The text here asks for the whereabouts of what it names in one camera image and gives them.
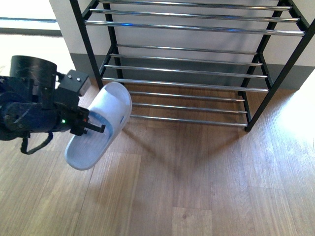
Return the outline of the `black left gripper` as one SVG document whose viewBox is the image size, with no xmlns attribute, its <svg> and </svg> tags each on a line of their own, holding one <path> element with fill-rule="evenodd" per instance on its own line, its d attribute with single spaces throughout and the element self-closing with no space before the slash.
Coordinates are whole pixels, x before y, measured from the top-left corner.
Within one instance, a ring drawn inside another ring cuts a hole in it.
<svg viewBox="0 0 315 236">
<path fill-rule="evenodd" d="M 76 120 L 87 116 L 87 109 L 78 106 L 78 93 L 65 89 L 40 89 L 40 131 L 65 132 L 76 125 Z M 103 133 L 105 125 L 96 126 L 85 122 L 85 133 L 89 130 Z"/>
</svg>

